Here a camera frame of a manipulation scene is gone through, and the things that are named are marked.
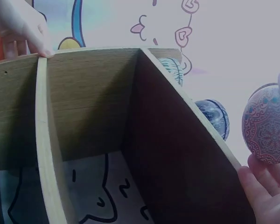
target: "hand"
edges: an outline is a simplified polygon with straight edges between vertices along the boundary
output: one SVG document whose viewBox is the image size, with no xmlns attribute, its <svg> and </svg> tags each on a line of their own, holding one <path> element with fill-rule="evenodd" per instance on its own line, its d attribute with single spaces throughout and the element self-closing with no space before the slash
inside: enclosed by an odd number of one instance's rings
<svg viewBox="0 0 280 224">
<path fill-rule="evenodd" d="M 5 58 L 31 53 L 52 57 L 54 51 L 46 21 L 25 0 L 0 0 L 0 36 Z"/>
<path fill-rule="evenodd" d="M 280 224 L 280 164 L 265 164 L 254 155 L 238 177 L 252 206 L 257 224 Z"/>
</svg>

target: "decorative egg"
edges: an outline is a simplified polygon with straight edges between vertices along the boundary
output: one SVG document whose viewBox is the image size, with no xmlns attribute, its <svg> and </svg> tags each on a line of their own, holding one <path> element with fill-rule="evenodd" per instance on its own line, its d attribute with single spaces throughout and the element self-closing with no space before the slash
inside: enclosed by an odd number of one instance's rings
<svg viewBox="0 0 280 224">
<path fill-rule="evenodd" d="M 242 118 L 246 145 L 261 161 L 280 163 L 280 94 L 277 83 L 266 84 L 249 98 Z"/>
<path fill-rule="evenodd" d="M 227 112 L 222 104 L 213 99 L 196 101 L 195 104 L 226 141 L 230 125 Z"/>
<path fill-rule="evenodd" d="M 180 86 L 182 86 L 183 82 L 183 69 L 181 64 L 175 58 L 159 58 L 161 64 L 165 67 L 165 69 L 172 74 L 174 79 L 178 82 Z"/>
</svg>

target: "red patterned egg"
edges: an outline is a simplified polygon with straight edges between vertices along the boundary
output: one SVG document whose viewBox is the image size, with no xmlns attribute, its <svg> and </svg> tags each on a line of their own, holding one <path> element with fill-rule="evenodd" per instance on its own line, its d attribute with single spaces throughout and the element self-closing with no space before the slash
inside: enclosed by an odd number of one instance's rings
<svg viewBox="0 0 280 224">
<path fill-rule="evenodd" d="M 261 161 L 280 163 L 280 94 L 277 83 L 257 89 L 242 118 L 246 145 Z"/>
</svg>

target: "yellow shape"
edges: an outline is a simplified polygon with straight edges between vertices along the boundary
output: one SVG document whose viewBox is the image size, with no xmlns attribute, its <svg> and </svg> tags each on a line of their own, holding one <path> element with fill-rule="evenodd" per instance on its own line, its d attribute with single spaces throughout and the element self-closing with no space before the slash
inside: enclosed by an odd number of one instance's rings
<svg viewBox="0 0 280 224">
<path fill-rule="evenodd" d="M 59 50 L 63 50 L 63 49 L 73 49 L 73 48 L 80 48 L 79 43 L 71 38 L 68 39 L 64 39 L 60 45 L 59 45 Z"/>
</svg>

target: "wooden organizer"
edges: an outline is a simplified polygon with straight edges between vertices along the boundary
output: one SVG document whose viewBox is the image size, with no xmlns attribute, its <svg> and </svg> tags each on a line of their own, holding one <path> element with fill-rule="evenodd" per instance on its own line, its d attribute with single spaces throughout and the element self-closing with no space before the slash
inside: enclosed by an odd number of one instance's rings
<svg viewBox="0 0 280 224">
<path fill-rule="evenodd" d="M 239 162 L 161 57 L 181 61 L 118 48 L 0 62 L 0 170 L 38 163 L 51 224 L 79 222 L 62 162 L 119 150 L 154 223 L 255 223 Z"/>
</svg>

